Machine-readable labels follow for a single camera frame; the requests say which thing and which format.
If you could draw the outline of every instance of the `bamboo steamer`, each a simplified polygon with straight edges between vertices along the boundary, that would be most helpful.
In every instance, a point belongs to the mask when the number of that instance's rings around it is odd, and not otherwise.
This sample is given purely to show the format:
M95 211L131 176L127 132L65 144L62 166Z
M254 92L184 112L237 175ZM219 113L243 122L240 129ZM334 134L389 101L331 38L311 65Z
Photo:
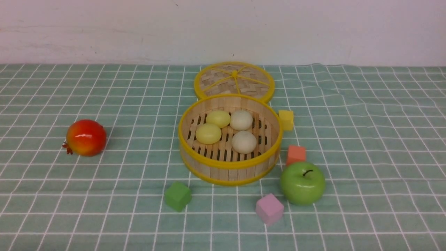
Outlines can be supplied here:
M232 113L244 109L253 117L247 131L259 139L250 154L235 152L231 140L238 131L222 128L219 142L204 145L195 138L198 125L214 110ZM212 184L237 186L259 180L276 165L280 154L283 128L278 115L262 100L243 94L218 94L203 97L183 114L179 127L180 154L187 168L198 178Z

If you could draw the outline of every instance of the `foam block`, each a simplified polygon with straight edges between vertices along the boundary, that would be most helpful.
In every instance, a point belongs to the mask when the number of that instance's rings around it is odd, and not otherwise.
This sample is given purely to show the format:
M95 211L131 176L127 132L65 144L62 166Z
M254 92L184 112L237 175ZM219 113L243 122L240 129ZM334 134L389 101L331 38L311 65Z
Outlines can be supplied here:
M286 166L293 164L294 162L306 161L305 147L301 146L288 146L288 154L286 158Z
M177 212L181 212L192 199L191 190L183 183L175 181L164 192L165 203Z
M282 121L283 130L291 131L294 128L293 111L279 110L279 118Z
M256 213L266 226L270 226L282 218L284 211L283 204L272 194L257 201Z

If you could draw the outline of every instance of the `yellow cube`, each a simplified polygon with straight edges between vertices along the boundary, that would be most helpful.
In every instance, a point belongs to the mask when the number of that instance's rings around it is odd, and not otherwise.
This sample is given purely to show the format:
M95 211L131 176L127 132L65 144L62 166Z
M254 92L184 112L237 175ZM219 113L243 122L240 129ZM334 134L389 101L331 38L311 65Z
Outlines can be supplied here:
M283 130L291 131L294 129L293 111L279 110L279 118L282 121Z

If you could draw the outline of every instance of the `green cube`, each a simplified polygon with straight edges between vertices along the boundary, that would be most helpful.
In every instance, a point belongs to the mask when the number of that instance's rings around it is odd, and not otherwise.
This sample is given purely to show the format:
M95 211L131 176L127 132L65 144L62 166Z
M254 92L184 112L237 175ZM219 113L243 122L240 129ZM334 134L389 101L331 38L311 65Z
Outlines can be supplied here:
M181 212L192 199L192 192L183 183L175 181L164 193L166 204Z

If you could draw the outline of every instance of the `white wall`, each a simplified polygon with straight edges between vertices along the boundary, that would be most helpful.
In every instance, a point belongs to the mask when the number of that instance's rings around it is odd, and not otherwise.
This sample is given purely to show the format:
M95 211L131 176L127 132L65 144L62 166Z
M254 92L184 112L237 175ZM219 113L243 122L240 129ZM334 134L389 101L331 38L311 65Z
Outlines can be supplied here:
M446 65L446 0L0 0L0 63Z

